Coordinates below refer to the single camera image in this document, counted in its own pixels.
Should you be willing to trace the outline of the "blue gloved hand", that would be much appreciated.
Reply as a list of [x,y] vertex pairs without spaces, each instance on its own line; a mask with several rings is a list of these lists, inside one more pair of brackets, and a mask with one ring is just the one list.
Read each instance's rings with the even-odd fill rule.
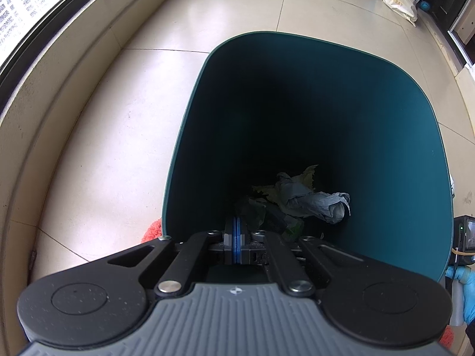
[[445,276],[452,281],[451,323],[469,326],[474,322],[474,269],[449,266]]

